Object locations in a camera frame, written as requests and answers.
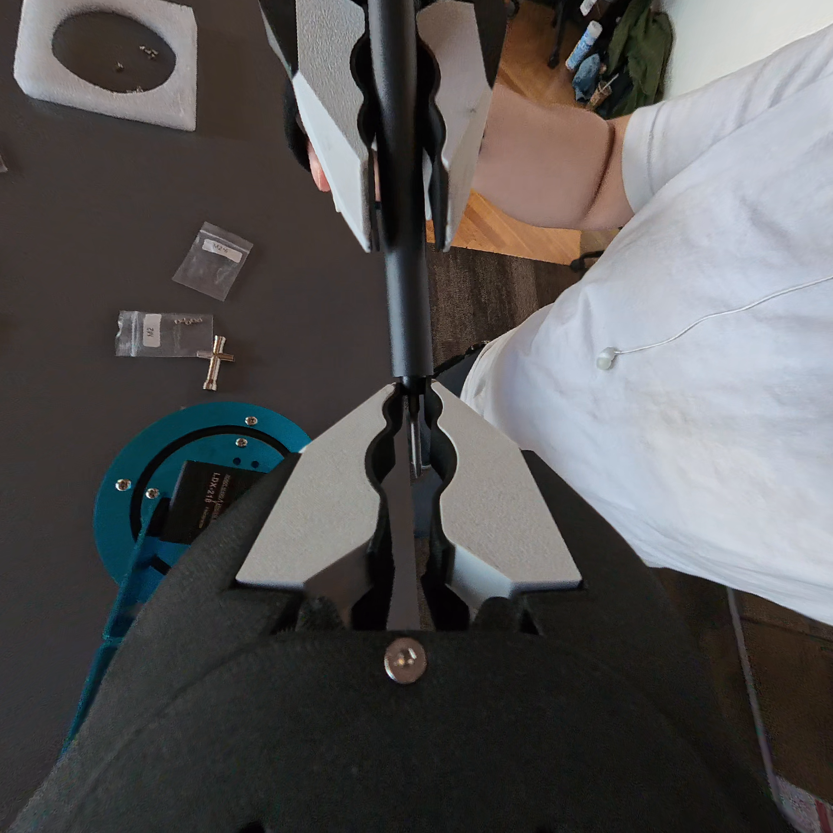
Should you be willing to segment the white blue bottle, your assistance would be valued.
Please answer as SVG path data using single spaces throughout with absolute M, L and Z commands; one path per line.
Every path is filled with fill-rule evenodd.
M 584 60 L 590 55 L 601 33 L 601 23 L 598 20 L 591 20 L 565 61 L 565 67 L 569 72 L 577 71 Z

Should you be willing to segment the white foam block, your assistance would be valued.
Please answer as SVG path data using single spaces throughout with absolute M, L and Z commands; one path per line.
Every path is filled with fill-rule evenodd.
M 160 36 L 174 53 L 172 74 L 144 92 L 114 92 L 71 72 L 52 39 L 69 17 L 115 13 Z M 162 1 L 24 1 L 13 76 L 30 98 L 180 131 L 197 126 L 197 23 L 191 7 Z

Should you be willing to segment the person's right forearm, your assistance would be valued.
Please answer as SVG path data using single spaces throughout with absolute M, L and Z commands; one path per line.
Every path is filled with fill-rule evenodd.
M 630 120 L 607 121 L 567 105 L 545 108 L 496 85 L 472 189 L 531 226 L 623 227 L 634 216 L 622 167 Z

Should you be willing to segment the black screwdriver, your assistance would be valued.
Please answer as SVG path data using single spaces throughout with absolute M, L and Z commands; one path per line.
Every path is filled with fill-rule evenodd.
M 421 398 L 433 364 L 417 126 L 416 14 L 408 1 L 370 1 L 367 11 L 379 105 L 377 159 L 391 365 L 404 390 L 411 474 L 417 480 L 422 476 Z

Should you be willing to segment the dark grey desk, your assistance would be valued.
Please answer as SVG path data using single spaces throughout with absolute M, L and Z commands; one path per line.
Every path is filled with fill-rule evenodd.
M 236 360 L 219 400 L 309 436 L 390 378 L 379 256 L 288 151 L 286 73 L 256 2 L 190 2 L 197 130 L 30 99 L 2 2 L 2 817 L 51 770 L 116 584 L 99 484 L 172 411 L 210 401 L 206 361 L 115 357 L 118 312 L 208 312 Z M 172 277 L 204 222 L 253 244 L 224 302 Z

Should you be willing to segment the clear labelled zip bag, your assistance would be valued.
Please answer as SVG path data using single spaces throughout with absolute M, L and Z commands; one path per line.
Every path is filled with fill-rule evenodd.
M 115 340 L 117 357 L 191 358 L 210 353 L 213 315 L 122 310 Z
M 252 249 L 245 238 L 204 222 L 172 281 L 224 302 Z

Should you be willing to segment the blue toy robot arm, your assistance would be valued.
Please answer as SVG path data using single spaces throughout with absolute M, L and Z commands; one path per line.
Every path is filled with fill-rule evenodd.
M 85 721 L 138 613 L 195 539 L 311 438 L 265 407 L 222 401 L 176 411 L 117 455 L 93 510 L 98 554 L 118 585 L 61 752 Z

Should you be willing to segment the metal cross wrench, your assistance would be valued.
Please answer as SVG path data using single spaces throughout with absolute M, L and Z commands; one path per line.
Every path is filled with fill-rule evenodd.
M 209 362 L 207 374 L 205 380 L 203 381 L 203 390 L 216 391 L 223 363 L 231 363 L 235 361 L 234 355 L 226 352 L 225 345 L 226 338 L 216 335 L 213 337 L 213 344 L 210 350 L 198 350 L 195 354 L 196 357 Z

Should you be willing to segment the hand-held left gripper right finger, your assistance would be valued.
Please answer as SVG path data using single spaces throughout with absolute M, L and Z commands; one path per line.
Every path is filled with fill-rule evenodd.
M 426 390 L 432 555 L 470 609 L 495 597 L 576 590 L 582 577 L 518 445 L 442 383 Z

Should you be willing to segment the green cloth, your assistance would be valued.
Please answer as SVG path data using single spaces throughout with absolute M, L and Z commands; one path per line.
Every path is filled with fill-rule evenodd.
M 571 73 L 576 103 L 610 120 L 658 102 L 673 45 L 670 17 L 657 2 L 610 2 L 598 21 L 601 35 Z

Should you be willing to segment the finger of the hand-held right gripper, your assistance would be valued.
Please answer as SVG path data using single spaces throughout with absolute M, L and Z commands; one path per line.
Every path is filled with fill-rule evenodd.
M 416 13 L 426 218 L 448 251 L 472 190 L 502 56 L 503 1 L 424 2 Z
M 268 42 L 290 77 L 300 119 L 335 207 L 362 249 L 372 252 L 378 248 L 373 162 L 359 124 L 366 95 L 352 61 L 367 34 L 366 14 L 350 1 L 259 4 Z

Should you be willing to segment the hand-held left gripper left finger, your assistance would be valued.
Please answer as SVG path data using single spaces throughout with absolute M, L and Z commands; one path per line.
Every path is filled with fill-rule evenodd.
M 309 443 L 236 582 L 325 597 L 347 627 L 384 628 L 393 561 L 382 485 L 398 431 L 399 386 L 388 384 Z

